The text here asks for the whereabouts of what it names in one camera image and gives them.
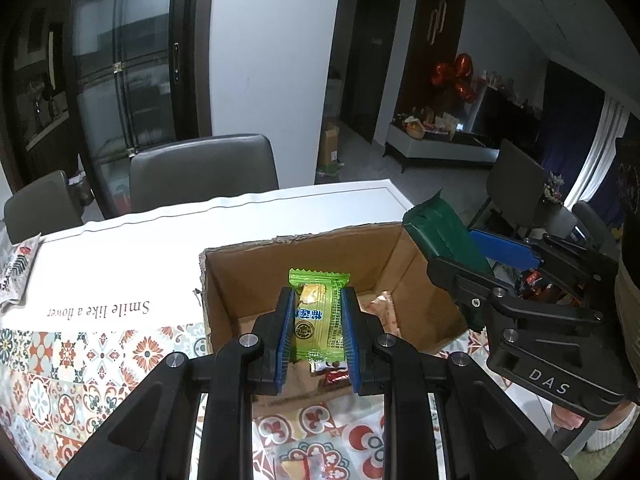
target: dark blue curtain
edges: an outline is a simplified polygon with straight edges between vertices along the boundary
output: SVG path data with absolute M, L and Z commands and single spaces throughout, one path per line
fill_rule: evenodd
M 623 138 L 640 139 L 640 120 L 633 115 L 629 115 Z M 615 156 L 607 175 L 602 184 L 589 200 L 589 205 L 609 226 L 620 227 L 624 219 L 620 200 L 618 199 L 618 156 Z
M 598 129 L 604 90 L 575 72 L 549 61 L 540 136 L 540 164 L 562 175 L 562 196 L 567 196 L 589 154 Z

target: dark green package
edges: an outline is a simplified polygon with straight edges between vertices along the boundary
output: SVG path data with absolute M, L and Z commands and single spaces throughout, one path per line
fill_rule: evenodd
M 298 306 L 291 349 L 293 361 L 343 361 L 340 290 L 349 274 L 291 269 L 289 283 Z
M 402 225 L 427 261 L 434 256 L 444 256 L 476 272 L 494 275 L 458 215 L 440 198 L 440 192 L 409 209 L 402 217 Z M 471 330 L 482 331 L 484 322 L 478 310 L 461 308 L 460 311 Z

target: chair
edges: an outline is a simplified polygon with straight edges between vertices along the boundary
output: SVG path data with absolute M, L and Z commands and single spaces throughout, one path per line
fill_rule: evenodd
M 616 239 L 591 206 L 580 200 L 574 204 L 571 212 L 578 219 L 578 229 L 583 234 L 587 245 L 617 261 L 620 252 L 616 245 Z
M 82 225 L 81 208 L 69 192 L 64 171 L 49 173 L 23 187 L 4 204 L 12 244 Z
M 129 168 L 134 213 L 278 189 L 269 139 L 232 135 L 185 140 L 137 154 Z
M 467 228 L 475 225 L 491 202 L 498 207 L 501 216 L 514 226 L 513 235 L 520 227 L 527 230 L 544 227 L 548 215 L 545 208 L 540 207 L 540 198 L 546 176 L 547 171 L 542 166 L 503 139 L 498 158 L 486 180 L 489 197 Z

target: open cardboard box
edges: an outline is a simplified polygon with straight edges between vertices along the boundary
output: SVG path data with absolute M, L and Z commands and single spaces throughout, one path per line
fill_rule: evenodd
M 347 227 L 319 235 L 279 237 L 207 249 L 200 255 L 203 308 L 210 351 L 250 332 L 260 314 L 273 310 L 289 269 L 348 272 L 361 304 L 392 293 L 402 338 L 418 350 L 437 352 L 466 329 L 449 295 L 426 274 L 427 261 L 400 222 Z M 349 393 L 323 392 L 309 364 L 289 363 L 277 397 L 256 397 L 254 416 L 286 412 Z

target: human hand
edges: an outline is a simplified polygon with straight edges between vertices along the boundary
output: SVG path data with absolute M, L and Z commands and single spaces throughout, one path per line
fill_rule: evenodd
M 575 428 L 580 428 L 584 422 L 584 417 L 554 404 L 551 408 L 551 420 L 560 428 L 575 430 Z

